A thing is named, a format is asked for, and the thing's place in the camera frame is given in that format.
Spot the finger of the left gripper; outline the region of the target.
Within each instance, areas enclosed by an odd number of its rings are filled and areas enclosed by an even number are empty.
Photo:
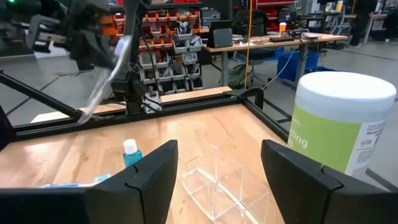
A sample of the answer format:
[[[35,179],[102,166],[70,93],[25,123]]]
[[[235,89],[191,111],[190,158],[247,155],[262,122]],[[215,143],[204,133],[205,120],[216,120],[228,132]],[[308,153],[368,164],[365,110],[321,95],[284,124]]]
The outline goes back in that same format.
[[[113,69],[114,56],[109,51],[110,36],[80,30],[72,41],[70,58],[79,63]]]

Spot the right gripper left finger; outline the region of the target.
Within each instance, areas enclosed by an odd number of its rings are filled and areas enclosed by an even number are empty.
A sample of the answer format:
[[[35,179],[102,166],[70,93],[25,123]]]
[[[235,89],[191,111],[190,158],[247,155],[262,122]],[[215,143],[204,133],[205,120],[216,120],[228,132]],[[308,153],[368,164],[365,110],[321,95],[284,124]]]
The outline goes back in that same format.
[[[169,140],[91,187],[0,190],[0,224],[165,224],[177,178]]]

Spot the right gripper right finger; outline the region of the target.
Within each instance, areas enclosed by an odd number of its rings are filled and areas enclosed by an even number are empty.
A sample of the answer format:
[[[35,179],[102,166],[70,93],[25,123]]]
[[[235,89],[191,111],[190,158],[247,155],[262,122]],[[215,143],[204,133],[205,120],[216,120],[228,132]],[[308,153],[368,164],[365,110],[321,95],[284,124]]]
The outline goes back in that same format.
[[[398,224],[398,192],[388,192],[272,140],[261,159],[285,224]]]

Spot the teal mouthwash bottle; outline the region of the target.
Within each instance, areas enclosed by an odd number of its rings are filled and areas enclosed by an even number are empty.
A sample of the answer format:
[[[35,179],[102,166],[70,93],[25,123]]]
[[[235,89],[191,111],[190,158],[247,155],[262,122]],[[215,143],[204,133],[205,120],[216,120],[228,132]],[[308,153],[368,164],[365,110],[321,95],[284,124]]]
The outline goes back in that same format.
[[[124,153],[123,159],[126,167],[135,164],[137,161],[143,158],[141,150],[137,147],[135,139],[127,139],[123,142]]]

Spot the parts bin rack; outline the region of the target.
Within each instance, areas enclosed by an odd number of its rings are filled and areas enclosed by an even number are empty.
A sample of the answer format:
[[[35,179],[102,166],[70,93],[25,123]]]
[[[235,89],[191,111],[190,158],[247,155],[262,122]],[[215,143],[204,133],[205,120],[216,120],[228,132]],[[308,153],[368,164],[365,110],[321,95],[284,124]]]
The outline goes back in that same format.
[[[129,61],[133,74],[160,95],[201,88],[198,0],[152,4],[141,25],[139,45],[131,50]]]

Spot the clear bag of toothbrushes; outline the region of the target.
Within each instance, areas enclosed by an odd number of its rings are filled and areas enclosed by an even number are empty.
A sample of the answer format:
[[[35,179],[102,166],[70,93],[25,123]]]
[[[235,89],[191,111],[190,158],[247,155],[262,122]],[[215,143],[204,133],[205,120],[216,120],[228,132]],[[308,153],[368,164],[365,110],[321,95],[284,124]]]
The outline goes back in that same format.
[[[266,224],[269,189],[216,146],[179,150],[177,177],[212,223]]]

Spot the black monitor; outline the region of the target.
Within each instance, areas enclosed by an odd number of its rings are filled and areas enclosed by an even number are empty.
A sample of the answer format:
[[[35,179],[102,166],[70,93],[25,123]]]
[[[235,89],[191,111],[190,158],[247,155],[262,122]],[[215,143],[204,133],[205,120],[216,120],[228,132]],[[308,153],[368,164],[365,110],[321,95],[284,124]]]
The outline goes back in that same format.
[[[206,46],[214,49],[231,47],[233,45],[232,23],[232,20],[212,22]]]

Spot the blue storage bin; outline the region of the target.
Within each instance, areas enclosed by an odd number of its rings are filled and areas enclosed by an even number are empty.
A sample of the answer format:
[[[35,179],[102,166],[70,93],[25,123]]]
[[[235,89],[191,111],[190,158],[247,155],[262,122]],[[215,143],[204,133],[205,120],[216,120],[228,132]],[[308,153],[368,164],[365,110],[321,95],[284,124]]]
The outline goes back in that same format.
[[[315,52],[309,52],[307,54],[307,58],[304,60],[306,62],[305,72],[314,70],[318,67],[319,56],[320,54]],[[292,82],[295,80],[299,57],[299,51],[295,51],[294,53],[283,52],[278,56],[277,75],[279,75],[279,78]]]

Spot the wooden desk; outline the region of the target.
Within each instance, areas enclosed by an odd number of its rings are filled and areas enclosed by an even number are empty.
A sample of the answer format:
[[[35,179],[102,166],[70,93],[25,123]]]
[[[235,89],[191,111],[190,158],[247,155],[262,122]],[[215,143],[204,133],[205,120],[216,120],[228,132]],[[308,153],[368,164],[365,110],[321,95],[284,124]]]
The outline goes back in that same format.
[[[349,44],[352,46],[358,46],[360,44],[366,44],[368,42],[370,33],[373,30],[374,23],[376,21],[383,21],[387,18],[387,14],[349,14],[348,19],[354,21],[353,27],[351,28]]]
[[[250,41],[245,44],[233,44],[231,47],[224,48],[209,48],[206,44],[202,45],[202,49],[209,53],[221,53],[221,86],[228,86],[229,77],[229,62],[228,62],[228,52],[234,52],[238,50],[250,50],[250,49],[269,49],[275,47],[285,47],[285,46],[299,46],[300,58],[298,60],[298,67],[296,72],[296,77],[294,82],[290,82],[289,85],[296,87],[299,78],[304,74],[305,61],[304,57],[307,56],[308,45],[309,44],[319,44],[320,42],[331,42],[336,40],[346,40],[347,36],[343,35],[332,35],[332,34],[314,34],[316,38],[314,40],[309,40],[308,38],[296,39],[290,42],[272,43],[269,42],[270,37],[277,37],[276,35],[267,35],[263,37],[251,37]]]

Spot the black office chair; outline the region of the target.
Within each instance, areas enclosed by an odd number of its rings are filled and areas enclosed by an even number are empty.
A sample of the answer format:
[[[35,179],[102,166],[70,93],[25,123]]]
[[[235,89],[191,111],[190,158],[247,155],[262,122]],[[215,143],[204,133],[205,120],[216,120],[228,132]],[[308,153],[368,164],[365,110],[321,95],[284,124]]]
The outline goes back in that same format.
[[[242,39],[238,40],[238,43],[250,43],[254,45],[265,43],[266,40],[262,37],[267,35],[267,21],[268,18],[263,11],[253,9],[252,14],[250,14],[249,10],[238,11],[233,19],[233,33],[242,36]],[[241,65],[233,67],[229,72],[229,84],[233,88],[242,88],[247,67],[250,68],[248,79],[251,83],[255,79],[260,82],[269,83],[272,78],[267,77],[267,80],[263,79],[260,73],[255,71],[254,67],[274,57],[275,51],[272,49],[256,48],[249,49],[249,51],[246,49],[235,51],[233,59],[241,62]]]

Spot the red tool cabinet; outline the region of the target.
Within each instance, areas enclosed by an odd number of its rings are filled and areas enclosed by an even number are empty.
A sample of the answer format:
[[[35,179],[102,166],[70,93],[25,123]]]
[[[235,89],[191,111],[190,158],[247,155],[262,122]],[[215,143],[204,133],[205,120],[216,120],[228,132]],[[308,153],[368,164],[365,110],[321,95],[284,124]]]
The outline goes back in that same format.
[[[267,31],[278,32],[279,24],[289,19],[295,0],[250,0],[250,3],[254,9],[266,14]]]

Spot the black aluminium table frame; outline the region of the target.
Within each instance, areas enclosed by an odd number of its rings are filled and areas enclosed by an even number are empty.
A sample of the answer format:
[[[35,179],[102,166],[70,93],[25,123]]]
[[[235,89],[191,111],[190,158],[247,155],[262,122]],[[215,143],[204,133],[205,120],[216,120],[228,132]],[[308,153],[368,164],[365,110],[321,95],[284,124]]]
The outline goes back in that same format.
[[[0,106],[0,151],[12,142],[44,138],[47,136],[73,133],[146,119],[161,118],[164,116],[218,108],[239,103],[244,105],[281,140],[287,142],[289,137],[289,132],[282,127],[280,123],[263,112],[264,92],[260,88],[251,88],[246,91],[230,90],[212,95],[172,100],[162,103],[162,111],[152,114],[140,113],[128,115],[126,109],[95,113],[87,122],[80,124],[78,120],[83,115],[82,110],[72,108],[61,101],[58,101],[55,98],[52,98],[51,96],[4,74],[3,71],[0,71],[0,83],[67,115],[66,118],[13,126],[8,120],[3,108]]]

